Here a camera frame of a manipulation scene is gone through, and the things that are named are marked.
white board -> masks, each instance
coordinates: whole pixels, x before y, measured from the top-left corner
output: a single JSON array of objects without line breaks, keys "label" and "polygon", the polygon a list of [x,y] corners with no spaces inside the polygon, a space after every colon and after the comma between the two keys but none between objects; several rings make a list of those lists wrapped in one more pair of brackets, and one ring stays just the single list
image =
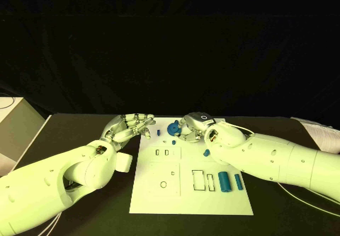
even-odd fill
[{"label": "white board", "polygon": [[[206,150],[203,140],[192,144],[167,133],[169,124],[180,118],[154,118],[154,120],[156,125],[149,126],[151,139],[141,137],[140,141],[130,213],[252,215],[241,172],[231,165],[218,164],[211,156],[203,156]],[[203,187],[202,176],[195,177],[193,170],[203,171],[205,190],[195,190],[195,178],[200,185],[198,187],[200,189]],[[221,171],[226,171],[229,175],[232,191],[228,193],[221,191],[218,179]],[[238,190],[235,174],[239,174],[244,190]],[[212,182],[215,191],[209,191]]]}]

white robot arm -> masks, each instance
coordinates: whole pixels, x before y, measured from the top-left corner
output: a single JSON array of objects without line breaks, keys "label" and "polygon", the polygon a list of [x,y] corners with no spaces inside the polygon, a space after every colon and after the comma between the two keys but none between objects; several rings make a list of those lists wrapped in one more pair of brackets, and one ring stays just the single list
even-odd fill
[{"label": "white robot arm", "polygon": [[[128,172],[131,156],[117,151],[139,134],[150,139],[154,116],[117,116],[101,139],[22,167],[0,178],[0,236],[29,230],[103,188],[114,171]],[[65,187],[64,178],[74,183]]]},{"label": "white robot arm", "polygon": [[226,122],[216,123],[206,113],[190,113],[182,119],[192,133],[180,139],[205,142],[215,161],[232,165],[252,176],[314,190],[340,201],[340,157],[270,135],[255,134]]}]

black table surface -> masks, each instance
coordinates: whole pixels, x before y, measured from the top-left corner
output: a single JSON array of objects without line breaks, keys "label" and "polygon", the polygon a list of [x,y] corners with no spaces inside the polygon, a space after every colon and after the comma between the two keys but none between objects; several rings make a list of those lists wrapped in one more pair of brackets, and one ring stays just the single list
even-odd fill
[{"label": "black table surface", "polygon": [[[115,115],[55,114],[18,168],[87,145],[100,138],[103,129]],[[291,142],[319,149],[300,122],[275,117],[224,117],[255,133],[277,136]],[[134,137],[124,153],[133,155],[128,173],[115,172],[107,186],[88,194],[62,212],[51,235],[59,236],[172,236],[172,235],[340,235],[340,218],[300,202],[277,183],[242,173],[254,216],[189,215],[189,214],[130,214],[134,172],[139,155],[140,136]],[[301,199],[340,214],[340,206],[324,200],[306,189],[284,185]],[[51,221],[22,233],[38,235]]]}]

blue object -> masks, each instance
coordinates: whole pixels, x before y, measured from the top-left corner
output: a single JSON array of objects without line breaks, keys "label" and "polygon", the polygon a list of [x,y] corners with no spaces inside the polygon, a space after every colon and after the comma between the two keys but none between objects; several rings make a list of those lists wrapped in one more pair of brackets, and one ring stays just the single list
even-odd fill
[{"label": "blue object", "polygon": [[209,154],[211,154],[211,151],[209,151],[209,149],[206,149],[203,156],[209,156]]},{"label": "blue object", "polygon": [[179,121],[176,120],[175,123],[169,125],[169,134],[175,136],[176,133],[182,133],[182,129],[179,128]]},{"label": "blue object", "polygon": [[218,178],[219,178],[219,185],[221,185],[221,190],[224,193],[232,191],[231,187],[231,182],[229,182],[229,177],[228,177],[228,172],[222,171],[218,173]]},{"label": "blue object", "polygon": [[239,190],[244,190],[241,179],[239,179],[239,174],[235,175],[235,179],[236,179],[236,184],[238,184]]}]

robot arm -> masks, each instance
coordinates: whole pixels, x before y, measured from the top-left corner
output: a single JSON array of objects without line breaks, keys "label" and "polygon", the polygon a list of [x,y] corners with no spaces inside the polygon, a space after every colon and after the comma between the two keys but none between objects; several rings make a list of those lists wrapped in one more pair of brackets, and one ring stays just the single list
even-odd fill
[{"label": "robot arm", "polygon": [[[154,124],[153,115],[117,116],[101,139],[15,170],[0,178],[0,236],[29,230],[103,188],[114,171],[128,172],[131,156],[117,151]],[[65,187],[64,178],[75,183]]]},{"label": "robot arm", "polygon": [[212,158],[219,164],[231,164],[264,180],[301,186],[340,201],[337,154],[307,148],[274,136],[245,135],[235,125],[222,121],[212,123],[200,132]]}]

